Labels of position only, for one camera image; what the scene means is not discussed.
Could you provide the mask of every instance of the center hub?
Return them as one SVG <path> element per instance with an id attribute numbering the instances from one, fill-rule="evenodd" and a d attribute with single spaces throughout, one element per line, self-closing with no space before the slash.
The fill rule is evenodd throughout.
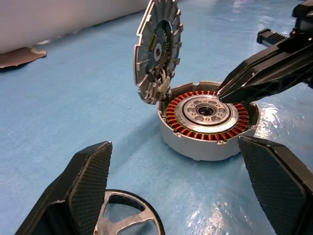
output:
<path id="1" fill-rule="evenodd" d="M 182 100 L 175 108 L 177 120 L 190 130 L 201 133 L 223 132 L 238 121 L 232 104 L 221 103 L 215 95 L 201 94 Z"/>

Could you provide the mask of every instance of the metal ring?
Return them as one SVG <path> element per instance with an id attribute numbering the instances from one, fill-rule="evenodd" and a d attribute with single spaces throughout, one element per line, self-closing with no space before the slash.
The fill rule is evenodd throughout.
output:
<path id="1" fill-rule="evenodd" d="M 162 54 L 162 45 L 160 43 L 157 43 L 153 52 L 154 60 L 159 61 L 161 58 L 161 54 Z"/>
<path id="2" fill-rule="evenodd" d="M 111 203 L 127 205 L 136 208 L 141 212 L 117 223 L 113 223 L 103 217 L 107 205 Z M 164 227 L 159 215 L 147 201 L 130 192 L 108 189 L 105 193 L 104 203 L 99 214 L 94 235 L 117 235 L 126 229 L 145 223 L 149 220 L 153 221 L 156 225 L 158 235 L 165 235 Z"/>

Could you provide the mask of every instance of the copper winding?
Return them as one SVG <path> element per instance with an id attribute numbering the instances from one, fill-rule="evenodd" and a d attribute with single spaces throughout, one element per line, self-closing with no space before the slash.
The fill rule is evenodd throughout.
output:
<path id="1" fill-rule="evenodd" d="M 222 132 L 222 133 L 215 133 L 215 134 L 204 134 L 204 133 L 198 133 L 192 130 L 189 130 L 182 126 L 175 117 L 175 108 L 178 105 L 179 102 L 181 102 L 183 99 L 193 96 L 193 95 L 200 95 L 200 94 L 212 94 L 216 95 L 216 91 L 194 91 L 194 92 L 188 92 L 181 94 L 177 96 L 175 99 L 173 99 L 169 105 L 166 108 L 166 119 L 168 124 L 176 131 L 180 132 L 182 135 L 185 135 L 190 138 L 199 139 L 199 140 L 208 140 L 208 141 L 226 141 L 227 139 L 230 139 L 239 133 L 246 130 L 248 122 L 249 122 L 249 116 L 246 108 L 242 104 L 234 104 L 236 109 L 238 110 L 239 118 L 236 125 L 232 127 L 232 129 Z"/>

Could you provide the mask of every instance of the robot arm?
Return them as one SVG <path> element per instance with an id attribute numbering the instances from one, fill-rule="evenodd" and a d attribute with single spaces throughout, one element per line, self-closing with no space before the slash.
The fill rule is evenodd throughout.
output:
<path id="1" fill-rule="evenodd" d="M 243 61 L 219 87 L 223 103 L 253 102 L 281 93 L 300 82 L 313 88 L 313 0 L 297 5 L 290 37 L 270 29 L 257 42 L 268 48 Z"/>

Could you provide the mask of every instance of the blue work surface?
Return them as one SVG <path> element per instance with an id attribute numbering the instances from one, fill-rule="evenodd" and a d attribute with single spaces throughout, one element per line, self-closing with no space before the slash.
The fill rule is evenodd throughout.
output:
<path id="1" fill-rule="evenodd" d="M 257 32 L 287 34 L 295 0 L 181 0 L 181 63 L 172 87 L 223 81 L 264 49 Z M 157 107 L 133 78 L 143 12 L 38 46 L 47 57 L 0 73 L 0 231 L 13 234 L 73 154 L 113 142 L 107 188 L 130 191 L 158 212 L 170 235 L 273 235 L 241 154 L 196 162 L 171 150 Z M 313 169 L 313 91 L 297 85 L 258 102 L 257 136 L 288 146 Z"/>

